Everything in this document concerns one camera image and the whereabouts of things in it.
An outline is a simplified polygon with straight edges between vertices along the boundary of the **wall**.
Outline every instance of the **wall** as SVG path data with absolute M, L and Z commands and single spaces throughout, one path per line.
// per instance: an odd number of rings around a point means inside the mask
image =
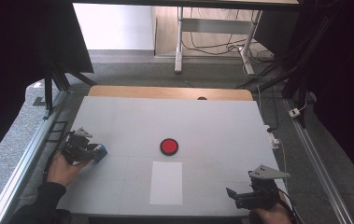
M 152 7 L 74 4 L 87 49 L 154 49 Z

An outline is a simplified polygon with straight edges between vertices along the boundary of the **wooden edge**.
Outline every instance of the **wooden edge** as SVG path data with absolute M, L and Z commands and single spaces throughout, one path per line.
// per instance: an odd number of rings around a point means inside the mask
M 252 101 L 252 94 L 247 90 L 196 89 L 169 87 L 136 86 L 93 86 L 89 96 L 154 98 L 154 99 L 197 99 L 207 100 Z

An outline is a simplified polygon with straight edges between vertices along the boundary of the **sleeve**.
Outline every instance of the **sleeve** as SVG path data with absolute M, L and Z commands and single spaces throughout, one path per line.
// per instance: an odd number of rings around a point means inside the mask
M 66 188 L 61 184 L 48 182 L 39 186 L 37 191 L 36 201 L 21 207 L 11 218 L 10 224 L 55 223 L 56 207 L 66 193 Z

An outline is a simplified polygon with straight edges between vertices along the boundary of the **red button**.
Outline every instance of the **red button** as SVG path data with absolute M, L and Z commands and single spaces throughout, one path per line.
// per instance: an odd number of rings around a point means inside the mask
M 166 156 L 172 156 L 177 153 L 177 141 L 172 138 L 166 138 L 160 143 L 160 150 Z

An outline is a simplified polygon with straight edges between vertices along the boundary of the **white table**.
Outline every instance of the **white table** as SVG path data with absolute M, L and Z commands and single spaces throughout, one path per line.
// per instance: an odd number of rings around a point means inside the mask
M 85 97 L 73 130 L 84 127 L 108 155 L 89 164 L 59 208 L 88 216 L 241 217 L 226 188 L 252 192 L 248 170 L 278 169 L 256 102 Z M 165 138 L 176 155 L 160 151 Z M 150 204 L 154 161 L 181 162 L 182 204 Z M 282 181 L 277 184 L 285 189 Z

